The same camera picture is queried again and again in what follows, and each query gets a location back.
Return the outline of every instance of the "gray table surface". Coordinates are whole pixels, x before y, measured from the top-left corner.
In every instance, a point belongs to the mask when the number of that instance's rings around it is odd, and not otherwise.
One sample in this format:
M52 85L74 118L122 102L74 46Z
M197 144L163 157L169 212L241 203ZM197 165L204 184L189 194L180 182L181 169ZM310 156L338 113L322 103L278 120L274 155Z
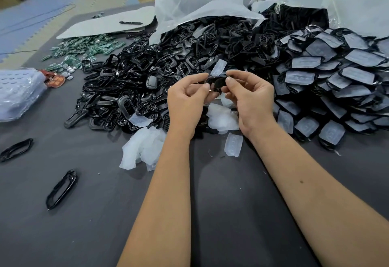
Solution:
M106 10L106 15L143 5ZM60 31L93 14L73 17ZM44 68L58 40L50 39L25 66ZM0 165L0 265L116 266L147 191L144 164L119 168L130 135L65 129L84 75L48 90L19 120L0 125L0 150L34 138L32 149ZM389 218L387 133L348 134L342 156L317 141L304 148L329 173ZM318 266L256 152L244 142L238 158L224 154L227 135L191 142L193 266ZM46 211L45 199L69 169L79 182L66 200Z

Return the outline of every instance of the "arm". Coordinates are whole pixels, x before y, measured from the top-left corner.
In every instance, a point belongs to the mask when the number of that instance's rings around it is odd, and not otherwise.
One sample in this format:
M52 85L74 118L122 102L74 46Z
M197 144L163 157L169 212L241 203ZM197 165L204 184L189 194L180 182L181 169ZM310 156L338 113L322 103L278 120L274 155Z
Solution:
M168 91L170 127L148 191L118 267L190 266L189 142L209 93L207 73L187 76Z
M226 97L236 101L250 139L323 266L387 266L389 222L327 173L275 122L274 90L247 72L230 71Z

